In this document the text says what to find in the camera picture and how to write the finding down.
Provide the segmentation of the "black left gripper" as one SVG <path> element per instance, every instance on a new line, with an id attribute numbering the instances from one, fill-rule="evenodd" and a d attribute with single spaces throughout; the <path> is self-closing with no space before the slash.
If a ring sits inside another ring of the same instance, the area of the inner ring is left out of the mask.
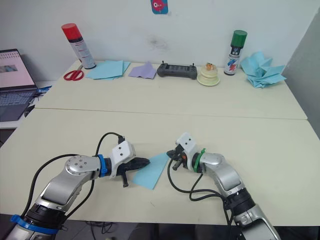
<path id="1" fill-rule="evenodd" d="M 139 170 L 150 164 L 150 160 L 147 158 L 135 157 L 131 161 L 127 163 L 122 163 L 118 166 L 116 176 L 121 176 L 122 178 L 122 186 L 124 188 L 128 187 L 128 179 L 126 172 Z"/>

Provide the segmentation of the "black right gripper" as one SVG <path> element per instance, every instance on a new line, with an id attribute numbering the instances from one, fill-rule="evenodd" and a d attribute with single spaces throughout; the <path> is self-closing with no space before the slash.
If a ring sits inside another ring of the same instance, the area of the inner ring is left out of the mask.
<path id="1" fill-rule="evenodd" d="M 192 149 L 183 146 L 177 146 L 175 150 L 169 150 L 166 155 L 176 161 L 172 169 L 176 171 L 181 165 L 188 170 L 192 170 Z"/>

